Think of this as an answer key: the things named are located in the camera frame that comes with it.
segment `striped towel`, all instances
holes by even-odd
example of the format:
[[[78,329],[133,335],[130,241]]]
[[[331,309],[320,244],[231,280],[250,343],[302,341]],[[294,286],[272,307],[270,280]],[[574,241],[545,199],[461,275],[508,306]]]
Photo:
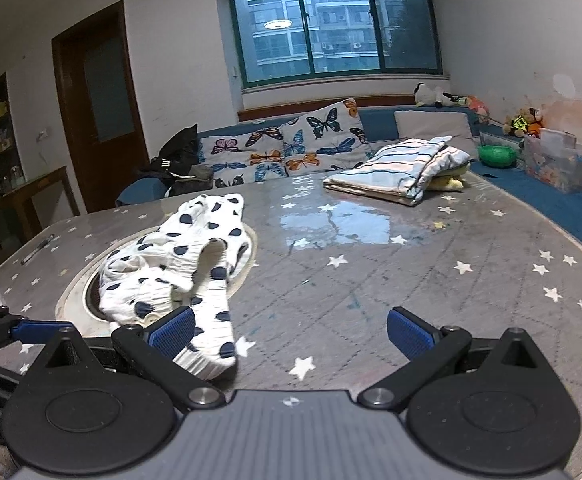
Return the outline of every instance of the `striped towel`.
[[[361,166],[327,177],[322,184],[327,189],[416,205],[434,176],[468,164],[468,153],[446,145],[452,138],[409,139],[385,146]]]

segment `white cloth with blue dots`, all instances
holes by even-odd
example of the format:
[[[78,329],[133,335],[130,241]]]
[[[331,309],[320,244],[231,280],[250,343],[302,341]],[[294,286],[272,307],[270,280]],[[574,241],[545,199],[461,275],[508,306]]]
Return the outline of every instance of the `white cloth with blue dots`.
[[[240,194],[202,195],[180,206],[157,231],[113,251],[100,267],[100,311],[119,325],[148,326],[188,304],[191,343],[173,360],[210,380],[235,364],[226,294],[251,254]]]

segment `folded blanket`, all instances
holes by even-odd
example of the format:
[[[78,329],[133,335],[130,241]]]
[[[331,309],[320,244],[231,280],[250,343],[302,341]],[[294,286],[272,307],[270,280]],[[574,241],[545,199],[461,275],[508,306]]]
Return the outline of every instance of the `folded blanket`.
[[[113,251],[100,267],[100,311],[114,330],[148,326],[182,305],[196,316],[194,337],[173,361],[204,379],[235,364],[226,285],[251,254],[239,194],[202,195],[155,232]]]
[[[446,145],[451,139],[409,139],[385,146],[361,166],[330,176],[322,184],[327,189],[416,205],[434,176],[469,162],[468,153]]]

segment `metal pivot screw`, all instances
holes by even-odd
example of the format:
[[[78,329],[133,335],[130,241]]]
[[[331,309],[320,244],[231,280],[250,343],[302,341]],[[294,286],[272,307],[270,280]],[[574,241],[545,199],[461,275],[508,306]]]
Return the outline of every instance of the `metal pivot screw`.
[[[214,402],[217,402],[219,398],[219,391],[214,390],[213,388],[207,388],[206,386],[195,388],[189,392],[189,400],[201,406],[213,404]]]
[[[389,404],[395,396],[386,388],[371,388],[362,394],[362,398],[372,406],[385,406]]]

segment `orange butterfly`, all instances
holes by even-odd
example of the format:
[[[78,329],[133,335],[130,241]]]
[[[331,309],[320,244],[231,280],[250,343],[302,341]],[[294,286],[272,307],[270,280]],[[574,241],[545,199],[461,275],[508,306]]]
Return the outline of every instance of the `orange butterfly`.
[[[319,166],[320,161],[315,156],[315,153],[306,153],[306,155],[303,156],[303,158],[292,158],[291,160],[287,160],[285,162],[285,165],[287,166],[287,168],[289,168],[289,170],[297,171],[302,166],[304,166],[305,168],[307,168],[309,165]]]
[[[345,99],[344,106],[349,109],[349,115],[351,117],[357,117],[357,104],[353,99]]]
[[[282,153],[280,153],[278,150],[271,150],[271,153],[252,153],[249,157],[249,163],[252,166],[254,164],[260,164],[266,160],[270,160],[271,162],[282,162]]]

